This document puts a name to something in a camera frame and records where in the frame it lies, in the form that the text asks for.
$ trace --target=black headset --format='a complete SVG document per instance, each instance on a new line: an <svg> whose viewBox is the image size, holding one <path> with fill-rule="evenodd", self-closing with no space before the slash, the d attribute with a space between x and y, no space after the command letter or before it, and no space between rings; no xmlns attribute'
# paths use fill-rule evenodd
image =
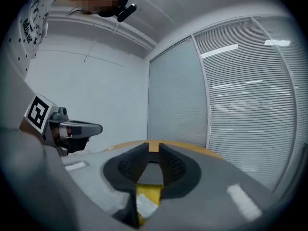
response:
<svg viewBox="0 0 308 231"><path fill-rule="evenodd" d="M118 22L123 22L126 20L132 13L137 10L137 6L132 4L130 6L126 6L128 0L119 0L119 4L117 7L112 8L110 11L99 12L97 13L101 17L111 17L116 16Z"/></svg>

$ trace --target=ceiling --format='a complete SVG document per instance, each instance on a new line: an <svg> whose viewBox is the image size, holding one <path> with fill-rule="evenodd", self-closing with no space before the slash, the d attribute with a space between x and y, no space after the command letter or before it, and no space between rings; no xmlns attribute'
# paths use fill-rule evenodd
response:
<svg viewBox="0 0 308 231"><path fill-rule="evenodd" d="M210 11L245 2L272 0L129 0L136 4L137 11L125 23L133 26L151 39L159 42L170 30ZM71 5L57 0L55 6Z"/></svg>

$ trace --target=person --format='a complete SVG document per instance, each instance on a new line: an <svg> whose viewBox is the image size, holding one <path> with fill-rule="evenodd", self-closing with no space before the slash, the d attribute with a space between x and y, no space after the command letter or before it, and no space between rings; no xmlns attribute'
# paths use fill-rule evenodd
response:
<svg viewBox="0 0 308 231"><path fill-rule="evenodd" d="M30 60L35 58L40 43L46 38L48 17L51 5L55 0L28 0L12 22L3 39L0 50L0 75L7 81L1 83L0 98L4 100L1 106L0 127L16 128L30 133L42 143L41 134L23 118L28 100L33 98L33 91L24 83L29 71ZM108 12L114 7L120 7L121 0L69 0L80 6L77 12L92 14ZM59 138L59 130L54 129L53 137Z"/></svg>

